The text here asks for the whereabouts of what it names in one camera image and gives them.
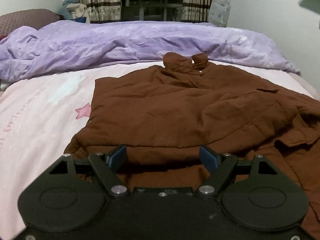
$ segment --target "metal screw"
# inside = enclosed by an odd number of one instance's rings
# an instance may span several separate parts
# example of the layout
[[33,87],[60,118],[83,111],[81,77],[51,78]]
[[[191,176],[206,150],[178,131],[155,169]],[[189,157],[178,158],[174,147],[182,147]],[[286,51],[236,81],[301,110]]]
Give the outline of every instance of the metal screw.
[[214,187],[209,185],[204,185],[199,188],[199,191],[203,194],[212,194],[214,192]]
[[26,240],[36,240],[36,238],[33,235],[27,235]]
[[114,193],[114,194],[123,194],[123,193],[126,193],[127,192],[127,187],[123,186],[123,185],[116,185],[116,186],[113,186],[111,188],[111,191]]

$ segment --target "plastic bag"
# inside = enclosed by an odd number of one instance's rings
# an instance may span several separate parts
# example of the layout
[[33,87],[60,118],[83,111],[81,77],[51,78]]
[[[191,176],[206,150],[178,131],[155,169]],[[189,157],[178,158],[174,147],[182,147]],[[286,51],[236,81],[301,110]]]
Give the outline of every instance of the plastic bag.
[[209,11],[209,23],[217,27],[227,27],[230,9],[230,0],[213,0]]

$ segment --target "bed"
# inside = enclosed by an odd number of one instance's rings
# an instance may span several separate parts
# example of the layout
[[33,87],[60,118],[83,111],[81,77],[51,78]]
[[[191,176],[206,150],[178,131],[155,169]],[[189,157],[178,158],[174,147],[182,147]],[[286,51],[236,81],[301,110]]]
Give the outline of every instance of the bed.
[[[1,15],[0,41],[22,26],[26,25],[39,30],[59,19],[59,16],[47,9],[30,9]],[[9,85],[9,82],[0,80],[0,96]]]
[[[217,66],[241,69],[261,77],[263,82],[269,80],[270,86],[277,89],[279,86],[294,91],[290,97],[302,97],[302,102],[320,106],[314,99],[317,93],[291,76],[300,71],[263,34],[188,23],[89,25],[58,21],[40,30],[22,26],[0,41],[0,78],[12,83],[0,97],[3,240],[12,239],[24,229],[17,209],[19,194],[65,152],[73,136],[88,124],[95,80],[119,78],[153,65],[164,67],[162,58],[168,52],[186,57],[204,52]],[[316,124],[313,126],[315,136],[319,136]],[[308,145],[310,155],[303,155],[302,162],[319,165],[320,155],[311,150],[318,145],[317,140]],[[250,150],[246,150],[248,158],[252,158]],[[304,227],[320,239],[319,179],[300,177],[296,170],[300,167],[292,167],[288,159],[274,160],[278,165],[287,162],[281,168],[308,193],[310,210]],[[308,179],[312,183],[304,184]]]

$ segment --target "brown jacket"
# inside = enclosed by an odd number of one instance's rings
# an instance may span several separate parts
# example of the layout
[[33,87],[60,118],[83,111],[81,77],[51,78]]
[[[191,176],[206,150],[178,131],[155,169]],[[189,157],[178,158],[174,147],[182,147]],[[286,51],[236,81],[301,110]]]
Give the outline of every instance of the brown jacket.
[[130,188],[197,188],[208,177],[199,146],[245,159],[267,156],[309,196],[303,226],[320,239],[320,102],[232,66],[164,56],[120,78],[96,80],[75,158],[128,146],[119,177]]

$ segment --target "bedding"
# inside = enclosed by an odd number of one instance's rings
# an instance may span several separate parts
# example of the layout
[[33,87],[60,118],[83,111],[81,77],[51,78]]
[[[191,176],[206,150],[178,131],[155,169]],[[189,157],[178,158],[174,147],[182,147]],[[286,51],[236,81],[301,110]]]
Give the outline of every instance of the bedding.
[[320,94],[313,86],[297,74],[289,73],[289,75],[292,76],[305,90],[307,90],[314,99],[320,101]]
[[[87,124],[95,79],[121,77],[152,65],[164,66],[162,61],[116,64],[36,77],[11,85],[0,97],[0,237],[3,240],[13,238],[24,229],[17,210],[19,194],[62,155],[71,138]],[[311,97],[281,70],[232,66]],[[316,165],[318,159],[312,157],[312,160]],[[310,159],[303,161],[303,164],[312,165],[308,162]],[[295,172],[290,168],[286,171],[291,177]],[[312,221],[316,217],[308,213],[308,219]],[[315,233],[318,230],[311,226],[308,229]]]
[[58,21],[40,30],[23,26],[0,41],[0,79],[17,82],[43,74],[116,63],[161,60],[167,52],[300,73],[261,33],[179,22],[81,24]]

